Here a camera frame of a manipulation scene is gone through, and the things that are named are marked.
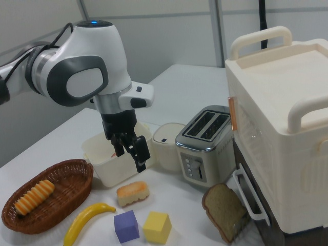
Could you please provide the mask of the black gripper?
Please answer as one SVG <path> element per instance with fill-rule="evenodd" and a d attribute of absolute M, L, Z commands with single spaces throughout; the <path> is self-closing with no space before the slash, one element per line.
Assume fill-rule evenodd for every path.
<path fill-rule="evenodd" d="M 146 138 L 142 135 L 136 136 L 134 132 L 137 123 L 135 110 L 101 114 L 101 118 L 105 137 L 111 141 L 116 156 L 122 156 L 126 150 L 135 162 L 136 171 L 143 172 L 146 169 L 146 161 L 150 159 L 150 152 Z"/>

